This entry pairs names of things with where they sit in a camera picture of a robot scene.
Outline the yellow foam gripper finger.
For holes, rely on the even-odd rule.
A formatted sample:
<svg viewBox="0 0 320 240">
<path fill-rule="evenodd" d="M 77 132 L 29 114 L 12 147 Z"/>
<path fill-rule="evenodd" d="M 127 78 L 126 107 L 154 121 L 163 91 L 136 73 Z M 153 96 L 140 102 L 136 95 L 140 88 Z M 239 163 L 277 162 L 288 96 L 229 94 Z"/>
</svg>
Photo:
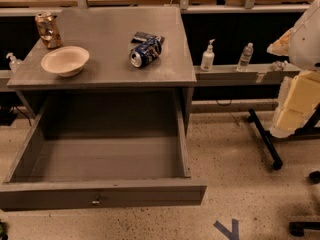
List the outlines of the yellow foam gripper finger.
<svg viewBox="0 0 320 240">
<path fill-rule="evenodd" d="M 267 48 L 267 52 L 276 56 L 288 56 L 290 51 L 291 34 L 292 28 L 287 30 L 279 39 L 270 44 Z"/>
<path fill-rule="evenodd" d="M 303 70 L 293 78 L 285 77 L 277 102 L 270 133 L 286 138 L 303 127 L 320 104 L 320 73 Z"/>
</svg>

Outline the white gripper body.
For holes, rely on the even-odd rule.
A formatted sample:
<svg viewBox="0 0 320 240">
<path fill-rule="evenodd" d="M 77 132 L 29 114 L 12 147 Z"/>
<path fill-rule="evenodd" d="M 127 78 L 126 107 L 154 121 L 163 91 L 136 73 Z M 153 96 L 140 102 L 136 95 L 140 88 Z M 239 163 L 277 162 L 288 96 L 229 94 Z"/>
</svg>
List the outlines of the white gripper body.
<svg viewBox="0 0 320 240">
<path fill-rule="evenodd" d="M 304 70 L 320 70 L 320 0 L 314 0 L 292 27 L 289 60 Z"/>
</svg>

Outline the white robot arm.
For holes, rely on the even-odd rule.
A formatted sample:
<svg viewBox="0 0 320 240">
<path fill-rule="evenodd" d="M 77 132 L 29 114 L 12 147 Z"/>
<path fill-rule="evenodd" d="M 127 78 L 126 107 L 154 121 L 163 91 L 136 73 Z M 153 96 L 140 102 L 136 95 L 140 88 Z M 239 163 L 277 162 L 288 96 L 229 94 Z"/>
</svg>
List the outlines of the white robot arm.
<svg viewBox="0 0 320 240">
<path fill-rule="evenodd" d="M 300 69 L 298 75 L 282 81 L 270 127 L 272 136 L 286 138 L 303 127 L 320 104 L 320 0 L 315 0 L 267 52 L 288 56 Z"/>
</svg>

